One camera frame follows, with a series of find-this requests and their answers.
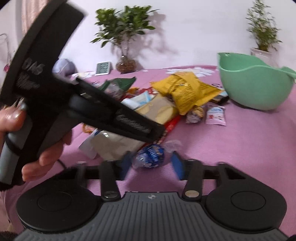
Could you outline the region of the white blue snack box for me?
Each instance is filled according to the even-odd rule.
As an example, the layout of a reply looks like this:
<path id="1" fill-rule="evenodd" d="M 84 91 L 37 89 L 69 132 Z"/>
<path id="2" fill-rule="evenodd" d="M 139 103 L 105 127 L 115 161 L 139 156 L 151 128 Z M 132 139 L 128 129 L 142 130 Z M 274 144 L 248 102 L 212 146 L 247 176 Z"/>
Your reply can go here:
<path id="1" fill-rule="evenodd" d="M 127 151 L 137 152 L 145 142 L 127 138 L 107 131 L 95 129 L 79 146 L 79 150 L 95 159 L 100 156 L 103 160 L 119 160 Z"/>

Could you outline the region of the blue candy ball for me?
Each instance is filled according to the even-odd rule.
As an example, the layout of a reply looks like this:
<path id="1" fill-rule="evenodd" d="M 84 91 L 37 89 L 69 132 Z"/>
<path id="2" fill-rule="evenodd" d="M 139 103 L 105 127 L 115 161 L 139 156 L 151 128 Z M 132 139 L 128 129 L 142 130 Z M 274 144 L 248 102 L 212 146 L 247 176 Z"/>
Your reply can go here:
<path id="1" fill-rule="evenodd" d="M 140 149 L 133 157 L 134 169 L 152 169 L 166 165 L 174 151 L 180 151 L 182 143 L 179 140 L 165 141 L 161 144 L 150 144 Z"/>

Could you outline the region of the red snack packet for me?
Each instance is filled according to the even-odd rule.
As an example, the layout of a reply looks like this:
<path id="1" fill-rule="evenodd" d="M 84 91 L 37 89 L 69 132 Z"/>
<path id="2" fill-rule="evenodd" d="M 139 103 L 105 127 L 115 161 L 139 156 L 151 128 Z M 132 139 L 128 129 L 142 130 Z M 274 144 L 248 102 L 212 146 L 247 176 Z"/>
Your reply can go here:
<path id="1" fill-rule="evenodd" d="M 167 135 L 176 127 L 176 125 L 179 123 L 179 121 L 182 119 L 181 115 L 176 115 L 175 117 L 173 117 L 170 121 L 168 121 L 167 123 L 165 123 L 165 131 L 163 133 L 163 136 L 161 137 L 161 139 L 158 141 L 158 144 L 161 144 L 165 138 L 167 137 Z"/>

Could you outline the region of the pink peach snack packet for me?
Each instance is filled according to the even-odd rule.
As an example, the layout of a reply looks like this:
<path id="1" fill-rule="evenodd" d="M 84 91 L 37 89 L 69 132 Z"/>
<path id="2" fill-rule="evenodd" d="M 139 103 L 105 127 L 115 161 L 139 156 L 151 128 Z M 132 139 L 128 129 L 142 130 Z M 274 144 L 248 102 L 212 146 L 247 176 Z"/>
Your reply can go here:
<path id="1" fill-rule="evenodd" d="M 226 126 L 225 107 L 209 103 L 207 105 L 205 124 Z"/>

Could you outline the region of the light blue cracker packet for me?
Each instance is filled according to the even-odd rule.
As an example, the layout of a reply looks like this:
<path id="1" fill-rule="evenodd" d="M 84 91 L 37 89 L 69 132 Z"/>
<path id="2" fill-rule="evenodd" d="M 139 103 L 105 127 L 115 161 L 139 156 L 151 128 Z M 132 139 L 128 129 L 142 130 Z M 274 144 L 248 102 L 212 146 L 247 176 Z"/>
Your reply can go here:
<path id="1" fill-rule="evenodd" d="M 141 106 L 147 104 L 154 98 L 154 95 L 149 94 L 149 92 L 146 90 L 145 92 L 141 93 L 140 95 L 137 95 L 132 98 L 125 98 L 124 100 L 121 101 L 122 104 L 127 106 L 130 109 L 137 109 L 140 108 Z"/>

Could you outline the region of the yellow chip bag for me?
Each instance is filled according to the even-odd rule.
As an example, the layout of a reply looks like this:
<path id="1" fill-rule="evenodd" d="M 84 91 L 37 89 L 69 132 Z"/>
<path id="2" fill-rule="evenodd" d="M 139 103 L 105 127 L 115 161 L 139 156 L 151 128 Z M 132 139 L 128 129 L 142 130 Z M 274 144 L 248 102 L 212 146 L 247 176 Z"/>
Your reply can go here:
<path id="1" fill-rule="evenodd" d="M 218 96 L 222 90 L 206 84 L 192 72 L 177 72 L 151 86 L 175 103 L 179 114 L 186 115 L 193 107 L 202 106 Z"/>

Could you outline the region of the green clear snack bag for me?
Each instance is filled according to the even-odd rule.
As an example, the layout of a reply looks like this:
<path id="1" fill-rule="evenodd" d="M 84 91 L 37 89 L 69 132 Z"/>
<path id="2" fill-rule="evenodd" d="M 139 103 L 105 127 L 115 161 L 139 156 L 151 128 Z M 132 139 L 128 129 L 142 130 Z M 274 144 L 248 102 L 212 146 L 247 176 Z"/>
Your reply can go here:
<path id="1" fill-rule="evenodd" d="M 136 80 L 136 77 L 114 78 L 106 80 L 102 85 L 100 85 L 100 87 L 98 87 L 98 89 L 114 99 L 120 100 Z"/>

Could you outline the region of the cream yellow snack pouch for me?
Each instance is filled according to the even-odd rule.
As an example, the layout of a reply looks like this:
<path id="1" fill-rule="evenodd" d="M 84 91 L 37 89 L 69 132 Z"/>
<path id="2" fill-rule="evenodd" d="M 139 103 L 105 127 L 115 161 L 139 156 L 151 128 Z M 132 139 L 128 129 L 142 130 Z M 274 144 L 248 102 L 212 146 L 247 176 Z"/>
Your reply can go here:
<path id="1" fill-rule="evenodd" d="M 135 110 L 146 118 L 164 125 L 178 113 L 175 104 L 158 93 L 150 102 Z"/>

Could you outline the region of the black snack bar packet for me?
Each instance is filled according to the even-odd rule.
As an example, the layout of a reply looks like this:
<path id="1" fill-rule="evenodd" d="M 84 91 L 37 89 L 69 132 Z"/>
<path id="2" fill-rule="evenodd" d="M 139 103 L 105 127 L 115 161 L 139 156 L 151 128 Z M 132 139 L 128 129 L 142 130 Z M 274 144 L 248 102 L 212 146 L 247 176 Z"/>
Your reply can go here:
<path id="1" fill-rule="evenodd" d="M 221 93 L 219 93 L 217 96 L 212 98 L 210 102 L 217 104 L 217 105 L 223 105 L 229 100 L 229 96 L 225 90 L 223 90 Z"/>

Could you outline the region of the light blue folded cloth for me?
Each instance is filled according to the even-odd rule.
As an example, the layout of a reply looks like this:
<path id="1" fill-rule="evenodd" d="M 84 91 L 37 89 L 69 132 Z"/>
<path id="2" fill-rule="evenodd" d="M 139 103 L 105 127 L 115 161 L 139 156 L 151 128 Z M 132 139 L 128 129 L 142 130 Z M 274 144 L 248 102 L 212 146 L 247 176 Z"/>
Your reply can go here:
<path id="1" fill-rule="evenodd" d="M 68 59 L 58 59 L 53 66 L 52 72 L 62 77 L 67 77 L 76 72 L 76 66 Z"/>

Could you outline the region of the pink floral tablecloth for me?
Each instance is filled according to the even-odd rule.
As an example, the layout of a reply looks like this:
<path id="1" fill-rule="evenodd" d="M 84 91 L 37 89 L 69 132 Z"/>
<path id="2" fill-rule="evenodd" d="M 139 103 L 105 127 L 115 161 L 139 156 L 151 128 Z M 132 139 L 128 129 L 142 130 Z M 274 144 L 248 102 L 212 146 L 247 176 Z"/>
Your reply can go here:
<path id="1" fill-rule="evenodd" d="M 166 69 L 149 69 L 120 75 L 113 70 L 109 75 L 92 76 L 87 81 L 104 82 L 113 78 L 132 78 L 137 80 L 133 86 L 150 87 L 150 82 L 166 77 Z M 276 110 L 261 112 L 241 108 L 233 102 L 225 106 L 226 125 L 207 125 L 204 121 L 189 125 L 182 119 L 166 136 L 165 141 L 180 141 L 178 152 L 182 157 L 202 161 L 208 165 L 226 162 L 265 183 L 281 193 L 287 202 L 287 213 L 280 229 L 287 235 L 295 234 L 295 85 L 289 98 Z M 65 146 L 60 160 L 67 166 L 78 161 L 98 165 L 99 157 L 89 159 L 78 147 L 89 136 L 82 131 L 82 125 L 73 129 L 72 143 Z M 1 194 L 1 231 L 7 230 L 11 218 L 16 232 L 21 232 L 15 212 L 19 195 L 40 182 L 63 170 L 56 163 L 42 179 L 17 186 Z M 133 169 L 124 181 L 118 183 L 123 195 L 126 191 L 178 191 L 182 192 L 185 182 L 177 180 L 170 163 L 155 169 Z"/>

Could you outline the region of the white digital clock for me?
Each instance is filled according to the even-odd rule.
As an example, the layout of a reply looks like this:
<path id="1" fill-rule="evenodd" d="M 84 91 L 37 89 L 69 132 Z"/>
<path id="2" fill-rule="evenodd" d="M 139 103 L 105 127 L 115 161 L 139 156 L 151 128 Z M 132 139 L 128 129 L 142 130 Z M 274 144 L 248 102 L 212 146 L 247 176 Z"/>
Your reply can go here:
<path id="1" fill-rule="evenodd" d="M 111 62 L 101 62 L 96 65 L 95 75 L 108 75 L 111 71 Z"/>

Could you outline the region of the leafy plant in glass vase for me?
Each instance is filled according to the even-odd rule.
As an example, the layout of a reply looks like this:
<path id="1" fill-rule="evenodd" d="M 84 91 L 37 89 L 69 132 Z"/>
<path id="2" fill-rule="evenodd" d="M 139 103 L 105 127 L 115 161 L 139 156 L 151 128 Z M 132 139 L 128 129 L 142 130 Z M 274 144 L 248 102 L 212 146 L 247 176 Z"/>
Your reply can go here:
<path id="1" fill-rule="evenodd" d="M 116 70 L 121 74 L 135 72 L 136 61 L 128 56 L 130 44 L 137 36 L 145 35 L 147 30 L 156 29 L 149 19 L 156 11 L 151 6 L 125 6 L 122 11 L 114 8 L 97 9 L 95 25 L 99 30 L 90 43 L 100 43 L 102 48 L 111 44 L 112 49 L 119 49 Z"/>

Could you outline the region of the green plastic bowl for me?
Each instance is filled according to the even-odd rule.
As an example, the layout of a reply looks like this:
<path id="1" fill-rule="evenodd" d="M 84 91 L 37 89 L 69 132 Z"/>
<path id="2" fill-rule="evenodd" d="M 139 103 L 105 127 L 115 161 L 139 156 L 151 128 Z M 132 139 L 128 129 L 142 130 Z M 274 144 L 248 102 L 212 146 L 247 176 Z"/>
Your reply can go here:
<path id="1" fill-rule="evenodd" d="M 228 96 L 247 108 L 267 111 L 279 107 L 295 84 L 295 71 L 275 68 L 255 56 L 218 53 L 220 80 Z"/>

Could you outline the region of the small plant in white pot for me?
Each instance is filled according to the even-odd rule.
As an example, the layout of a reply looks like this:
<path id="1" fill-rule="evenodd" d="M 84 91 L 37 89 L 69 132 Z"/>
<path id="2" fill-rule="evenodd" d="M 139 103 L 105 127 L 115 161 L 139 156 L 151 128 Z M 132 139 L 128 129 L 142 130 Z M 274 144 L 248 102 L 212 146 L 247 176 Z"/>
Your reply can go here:
<path id="1" fill-rule="evenodd" d="M 270 6 L 264 1 L 253 1 L 253 5 L 247 10 L 247 31 L 256 42 L 256 47 L 251 48 L 251 55 L 268 65 L 274 65 L 271 50 L 276 51 L 282 41 L 278 38 L 280 29 L 276 26 L 275 18 L 268 11 L 269 8 Z"/>

